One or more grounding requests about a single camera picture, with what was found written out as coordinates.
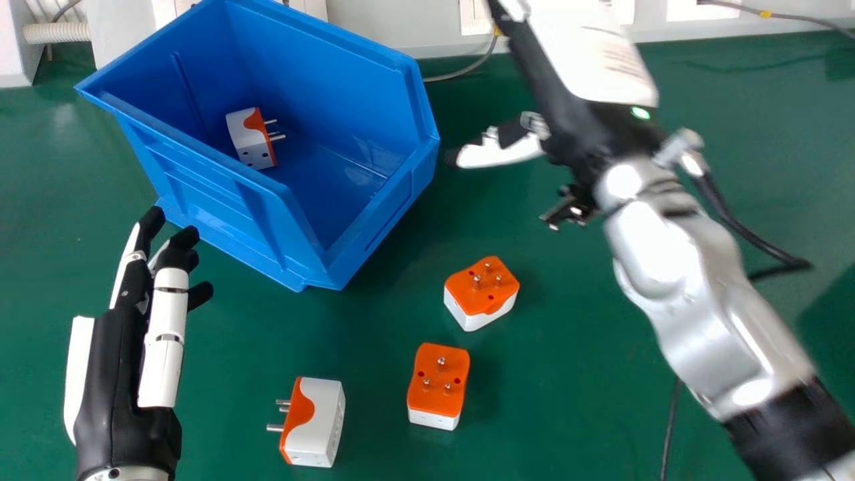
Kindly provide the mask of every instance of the white tube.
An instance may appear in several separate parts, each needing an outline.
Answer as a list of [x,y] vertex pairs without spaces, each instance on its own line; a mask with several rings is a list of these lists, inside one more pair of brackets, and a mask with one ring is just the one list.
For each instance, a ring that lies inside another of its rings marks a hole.
[[89,24],[83,22],[33,23],[24,26],[24,39],[30,45],[89,42]]

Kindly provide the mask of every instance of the white wall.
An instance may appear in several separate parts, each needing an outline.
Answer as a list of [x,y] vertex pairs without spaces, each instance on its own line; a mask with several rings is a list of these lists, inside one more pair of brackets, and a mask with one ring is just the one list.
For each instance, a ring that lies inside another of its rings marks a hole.
[[[327,10],[332,23],[418,58],[479,53],[489,36],[460,34],[459,1],[327,0]],[[855,27],[852,2],[855,0],[743,0],[751,7],[812,15]],[[666,23],[665,7],[666,0],[637,0],[635,23],[628,27],[633,40],[701,39],[817,28],[804,22],[765,20],[749,14],[725,21]]]

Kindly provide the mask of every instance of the gray cable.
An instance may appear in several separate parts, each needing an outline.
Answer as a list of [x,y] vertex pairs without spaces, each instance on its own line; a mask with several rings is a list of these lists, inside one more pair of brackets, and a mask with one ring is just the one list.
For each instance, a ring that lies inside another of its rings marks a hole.
[[804,15],[786,15],[786,14],[777,14],[775,12],[770,12],[768,10],[761,9],[752,9],[751,7],[746,7],[745,5],[739,5],[731,2],[720,2],[718,0],[698,0],[698,5],[718,5],[720,7],[727,7],[730,9],[742,10],[743,12],[748,12],[749,14],[754,14],[758,16],[762,16],[763,18],[777,18],[781,20],[797,20],[797,21],[806,21],[809,23],[813,23],[815,25],[820,25],[822,27],[830,28],[832,30],[836,30],[852,40],[855,40],[855,33],[852,33],[846,30],[844,27],[837,25],[832,21],[827,21],[819,18],[804,16]]
[[76,7],[77,4],[80,2],[83,2],[83,0],[71,0],[70,2],[63,5],[62,8],[59,9],[58,12],[56,12],[56,15],[54,15],[54,17],[50,19],[50,23],[57,23],[59,19],[61,19],[62,16],[65,15],[66,12]]
[[450,74],[445,74],[445,75],[437,75],[437,76],[435,76],[435,77],[427,77],[427,78],[424,80],[424,82],[425,82],[426,84],[429,84],[429,83],[432,83],[432,82],[441,82],[441,81],[443,81],[443,80],[456,79],[457,77],[460,77],[460,76],[463,76],[463,75],[468,74],[469,72],[471,72],[471,71],[475,70],[476,68],[480,67],[481,65],[483,65],[483,64],[484,64],[484,62],[486,62],[486,61],[487,61],[487,59],[488,59],[488,58],[490,58],[490,56],[492,55],[493,51],[494,51],[494,50],[496,50],[496,44],[497,44],[497,43],[498,43],[498,35],[494,33],[494,34],[493,34],[493,36],[492,36],[492,41],[490,42],[490,48],[489,48],[489,49],[487,49],[486,53],[485,53],[484,55],[482,55],[482,56],[481,56],[481,58],[479,58],[478,60],[474,61],[474,62],[473,62],[471,65],[469,65],[468,67],[461,68],[461,69],[460,69],[460,70],[458,70],[457,72],[451,72]]

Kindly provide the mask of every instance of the storage box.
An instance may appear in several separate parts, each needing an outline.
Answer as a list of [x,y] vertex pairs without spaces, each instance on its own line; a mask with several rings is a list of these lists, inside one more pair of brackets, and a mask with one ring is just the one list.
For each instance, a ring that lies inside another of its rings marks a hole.
[[[272,0],[205,0],[77,85],[112,112],[167,219],[277,282],[342,289],[433,178],[416,62]],[[226,114],[287,135],[237,160]]]

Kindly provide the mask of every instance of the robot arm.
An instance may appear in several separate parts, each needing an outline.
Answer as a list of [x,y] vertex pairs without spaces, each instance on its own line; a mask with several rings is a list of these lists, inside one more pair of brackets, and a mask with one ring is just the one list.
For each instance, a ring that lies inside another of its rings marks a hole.
[[77,448],[77,480],[166,481],[181,456],[173,407],[187,313],[210,299],[207,282],[187,288],[198,265],[198,232],[174,235],[147,262],[165,222],[153,207],[133,227],[109,309],[72,326],[63,408]]
[[[650,319],[671,368],[725,427],[757,479],[855,479],[855,428],[746,278],[734,238],[672,171],[680,165],[721,212],[697,152],[699,136],[682,131],[665,139],[652,121],[658,95],[651,77],[601,2],[487,2],[541,108],[544,125],[529,132],[538,135],[550,162],[569,167],[574,177],[541,219],[558,230],[562,221],[584,225],[597,213],[606,217],[621,288]],[[507,151],[491,163],[487,147],[496,151],[486,138],[465,146],[457,166],[508,163]],[[804,265],[723,219],[755,246]]]

